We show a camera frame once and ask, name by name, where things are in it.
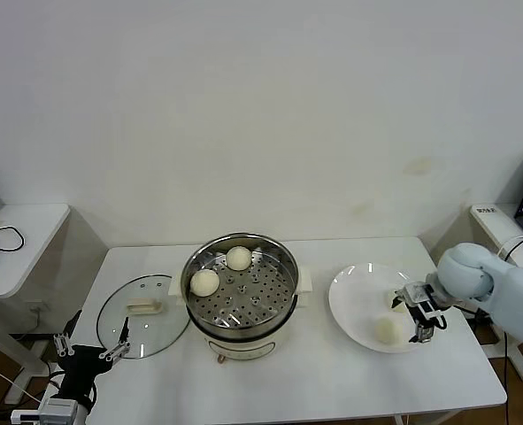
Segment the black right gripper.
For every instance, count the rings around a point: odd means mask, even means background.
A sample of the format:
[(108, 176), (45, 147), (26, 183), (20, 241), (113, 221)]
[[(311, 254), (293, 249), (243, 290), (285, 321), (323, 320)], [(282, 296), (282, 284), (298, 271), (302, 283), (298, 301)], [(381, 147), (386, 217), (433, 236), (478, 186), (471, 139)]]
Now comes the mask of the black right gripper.
[(393, 290), (390, 308), (392, 310), (409, 311), (414, 324), (414, 335), (410, 343), (423, 344), (429, 342), (435, 329), (435, 323), (420, 310), (426, 312), (444, 311), (447, 309), (447, 292), (438, 280), (437, 274), (428, 274), (423, 282), (411, 282), (403, 288)]

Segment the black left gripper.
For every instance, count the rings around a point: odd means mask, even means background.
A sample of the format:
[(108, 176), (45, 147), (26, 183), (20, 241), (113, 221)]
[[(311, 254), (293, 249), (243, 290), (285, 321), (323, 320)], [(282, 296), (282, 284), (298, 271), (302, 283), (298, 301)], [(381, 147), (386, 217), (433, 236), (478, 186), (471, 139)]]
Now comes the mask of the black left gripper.
[(53, 335), (57, 355), (64, 357), (59, 360), (59, 366), (64, 372), (59, 397), (76, 401), (86, 401), (95, 385), (95, 379), (111, 370), (110, 361), (122, 358), (130, 350), (128, 317), (124, 319), (118, 342), (111, 349), (86, 345), (73, 347), (71, 337), (81, 313), (82, 310), (78, 310), (64, 329)]

